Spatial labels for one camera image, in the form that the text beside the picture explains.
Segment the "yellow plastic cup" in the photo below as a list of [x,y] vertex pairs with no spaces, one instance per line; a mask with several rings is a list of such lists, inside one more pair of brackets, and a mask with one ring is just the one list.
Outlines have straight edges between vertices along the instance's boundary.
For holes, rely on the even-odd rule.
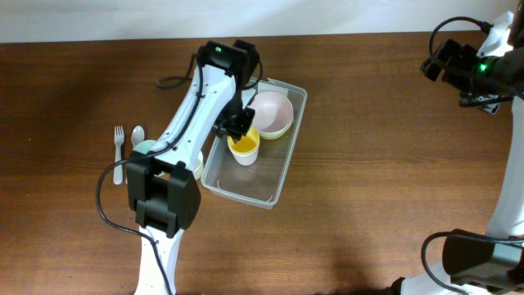
[[251,126],[246,135],[242,136],[241,139],[236,140],[228,136],[227,143],[233,154],[246,156],[259,149],[260,135],[258,130],[254,126]]

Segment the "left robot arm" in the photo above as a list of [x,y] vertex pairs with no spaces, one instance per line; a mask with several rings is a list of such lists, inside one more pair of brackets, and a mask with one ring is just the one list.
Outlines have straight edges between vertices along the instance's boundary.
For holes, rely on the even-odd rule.
[[193,173],[209,133],[240,139],[255,116],[242,93],[261,67],[255,45],[209,41],[196,53],[196,69],[182,104],[146,154],[126,166],[129,207],[142,238],[138,294],[174,294],[181,237],[194,221],[201,193]]

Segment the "grey plastic spoon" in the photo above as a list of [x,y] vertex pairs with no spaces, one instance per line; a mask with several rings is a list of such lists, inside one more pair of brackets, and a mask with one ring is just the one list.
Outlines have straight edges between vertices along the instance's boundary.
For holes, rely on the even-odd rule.
[[145,139],[144,128],[140,125],[135,126],[131,133],[131,143],[132,143],[133,149],[135,149],[137,145],[143,142],[144,139]]

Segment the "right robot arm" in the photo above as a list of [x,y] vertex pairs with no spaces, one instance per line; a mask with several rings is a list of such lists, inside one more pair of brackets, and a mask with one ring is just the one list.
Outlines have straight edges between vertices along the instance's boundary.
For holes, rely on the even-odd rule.
[[[437,34],[453,22],[468,22],[484,35],[481,46]],[[455,16],[431,32],[425,77],[459,91],[462,108],[495,114],[510,111],[510,144],[506,164],[493,192],[493,211],[481,233],[450,229],[422,242],[421,274],[397,279],[390,294],[521,294],[523,292],[523,3],[483,21]]]

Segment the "yellow plastic bowl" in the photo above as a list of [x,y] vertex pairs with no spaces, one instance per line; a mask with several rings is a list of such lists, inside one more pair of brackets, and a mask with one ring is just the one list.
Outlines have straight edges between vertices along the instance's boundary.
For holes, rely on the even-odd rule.
[[286,132],[287,132],[286,129],[282,129],[277,132],[265,132],[265,131],[260,130],[259,135],[261,138],[266,139],[266,140],[275,140],[277,138],[282,137]]

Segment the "clear plastic storage container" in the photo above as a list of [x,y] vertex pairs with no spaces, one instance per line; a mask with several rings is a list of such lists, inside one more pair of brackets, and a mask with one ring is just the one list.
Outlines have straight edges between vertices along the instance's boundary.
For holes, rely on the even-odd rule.
[[275,140],[263,139],[254,164],[242,166],[233,158],[226,138],[214,138],[201,177],[213,194],[254,207],[272,209],[278,202],[305,112],[308,93],[303,88],[276,79],[260,81],[288,88],[294,108],[291,128]]

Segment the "grey plastic fork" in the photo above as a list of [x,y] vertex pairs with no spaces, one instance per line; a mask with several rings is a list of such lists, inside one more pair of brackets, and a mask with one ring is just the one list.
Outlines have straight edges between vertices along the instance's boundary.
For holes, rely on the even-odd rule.
[[[124,144],[124,128],[118,125],[114,129],[115,162],[122,160],[122,145]],[[122,165],[117,165],[113,170],[113,183],[120,185],[123,182]]]

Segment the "green plastic cup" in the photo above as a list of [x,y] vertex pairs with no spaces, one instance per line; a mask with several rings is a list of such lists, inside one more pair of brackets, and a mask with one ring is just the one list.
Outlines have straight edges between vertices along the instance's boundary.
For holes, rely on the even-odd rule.
[[147,155],[148,152],[150,151],[150,149],[156,144],[156,141],[155,140],[152,140],[152,139],[149,139],[149,140],[144,140],[142,142],[140,142],[139,144],[137,144],[133,150],[135,152],[139,152],[141,154],[144,154],[144,155]]

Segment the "pink plastic cup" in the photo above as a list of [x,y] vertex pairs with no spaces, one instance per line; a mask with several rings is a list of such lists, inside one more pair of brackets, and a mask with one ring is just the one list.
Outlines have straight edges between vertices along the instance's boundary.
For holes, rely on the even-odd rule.
[[231,150],[233,158],[235,161],[242,166],[250,166],[255,163],[258,157],[258,150],[253,150],[251,152],[237,152]]

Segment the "cream plastic cup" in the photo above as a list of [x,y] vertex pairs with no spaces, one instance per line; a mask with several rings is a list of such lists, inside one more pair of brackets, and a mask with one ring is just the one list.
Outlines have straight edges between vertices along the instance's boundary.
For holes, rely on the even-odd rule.
[[199,180],[201,178],[203,174],[203,170],[204,170],[204,157],[203,157],[203,153],[199,152],[197,159],[196,159],[195,167],[192,171],[195,180]]

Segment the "pink plastic bowl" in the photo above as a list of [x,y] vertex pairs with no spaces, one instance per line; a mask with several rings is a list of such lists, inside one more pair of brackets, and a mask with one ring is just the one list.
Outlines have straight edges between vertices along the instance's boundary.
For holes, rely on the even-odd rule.
[[258,131],[266,134],[284,130],[294,118],[291,101],[278,92],[258,93],[248,107],[255,111],[253,125]]

